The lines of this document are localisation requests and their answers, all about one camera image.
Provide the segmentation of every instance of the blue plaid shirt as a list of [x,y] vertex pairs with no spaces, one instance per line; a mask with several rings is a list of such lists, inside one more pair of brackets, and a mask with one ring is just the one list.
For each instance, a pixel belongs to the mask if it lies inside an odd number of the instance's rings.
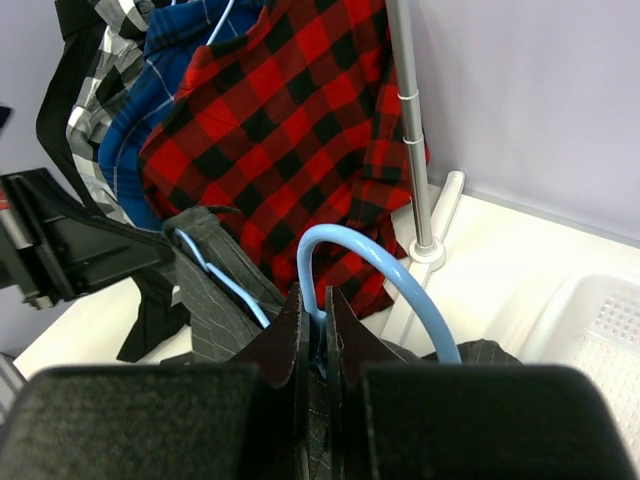
[[[237,0],[216,42],[245,33],[263,2]],[[173,96],[196,49],[206,44],[227,0],[200,0],[155,9],[144,49],[145,65],[113,119],[98,163],[118,203],[136,227],[159,231],[162,222],[147,203],[138,175],[138,154],[151,131],[169,114]]]

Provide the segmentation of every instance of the metal rod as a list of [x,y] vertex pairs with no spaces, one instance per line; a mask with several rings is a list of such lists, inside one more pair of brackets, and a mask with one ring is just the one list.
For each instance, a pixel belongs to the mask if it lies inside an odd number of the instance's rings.
[[411,15],[408,0],[386,0],[391,45],[398,77],[398,98],[402,106],[404,143],[409,151],[413,219],[416,224],[416,252],[433,253],[436,245],[431,231],[431,202],[427,179],[427,158],[420,115]]

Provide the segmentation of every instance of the white wall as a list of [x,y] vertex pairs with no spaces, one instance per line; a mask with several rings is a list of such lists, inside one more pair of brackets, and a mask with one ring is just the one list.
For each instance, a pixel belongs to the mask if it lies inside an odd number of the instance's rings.
[[[0,136],[3,172],[54,167],[36,139],[35,123],[62,47],[52,0],[2,1],[0,103],[15,109]],[[38,312],[21,302],[17,289],[0,291],[1,352],[19,353],[66,308]]]
[[409,1],[434,175],[640,240],[640,2]]

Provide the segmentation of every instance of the blue plastic hanger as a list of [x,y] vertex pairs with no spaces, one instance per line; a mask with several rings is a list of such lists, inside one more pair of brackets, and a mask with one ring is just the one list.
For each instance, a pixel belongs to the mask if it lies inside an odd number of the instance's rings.
[[202,253],[200,253],[198,246],[189,235],[187,235],[185,232],[177,228],[174,231],[189,246],[189,248],[193,252],[193,255],[196,257],[196,260],[200,265],[200,268],[202,268],[205,272],[209,272],[215,275],[218,279],[220,279],[222,283],[224,283],[235,294],[237,294],[240,298],[242,298],[242,300],[247,304],[247,306],[251,309],[253,314],[256,316],[256,318],[258,319],[258,322],[260,322],[260,325],[262,325],[262,328],[267,328],[271,324],[271,322],[269,321],[267,316],[264,314],[260,306],[253,299],[253,297],[249,293],[247,293],[247,291],[244,290],[240,285],[238,285],[236,282],[234,282],[229,277],[227,277],[227,275],[225,275],[225,273],[222,270],[220,270],[214,264],[207,262],[205,258],[202,256]]
[[227,8],[225,8],[224,12],[222,12],[222,16],[220,17],[216,28],[213,29],[213,33],[209,37],[209,40],[207,40],[207,45],[211,45],[215,41],[218,33],[220,33],[220,30],[222,29],[222,25],[227,21],[227,17],[229,17],[229,13],[231,13],[231,9],[233,8],[233,4],[235,3],[235,1],[236,0],[229,0]]
[[321,335],[325,329],[327,313],[318,308],[311,273],[311,254],[321,242],[336,243],[357,253],[391,280],[420,318],[436,347],[438,360],[441,363],[462,363],[447,323],[420,284],[380,245],[361,233],[340,225],[316,225],[302,235],[298,245],[298,279],[302,302]]

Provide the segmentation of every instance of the shirt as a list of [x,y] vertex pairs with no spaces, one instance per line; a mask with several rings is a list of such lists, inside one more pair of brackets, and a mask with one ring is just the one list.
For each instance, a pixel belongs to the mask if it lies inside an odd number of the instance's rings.
[[[149,201],[165,217],[238,208],[223,226],[282,292],[315,224],[404,256],[390,219],[409,202],[397,94],[384,0],[268,0],[246,35],[196,51],[140,155]],[[314,277],[321,302],[338,286],[360,317],[391,304],[383,276],[341,247],[316,248]]]
[[86,0],[57,0],[55,7],[64,50],[38,112],[36,136],[82,203],[98,211],[76,170],[66,127],[106,25]]
[[111,120],[137,80],[151,0],[88,0],[107,24],[93,64],[84,80],[67,125],[73,160],[91,196],[109,204],[120,220],[132,223],[117,204],[98,165],[97,148]]
[[[246,32],[257,20],[255,0],[236,2],[216,40]],[[147,137],[171,111],[187,66],[206,44],[227,2],[199,0],[154,10],[144,47],[144,67],[114,117],[98,151],[100,168],[133,224],[159,231],[162,221],[144,196],[138,154]]]

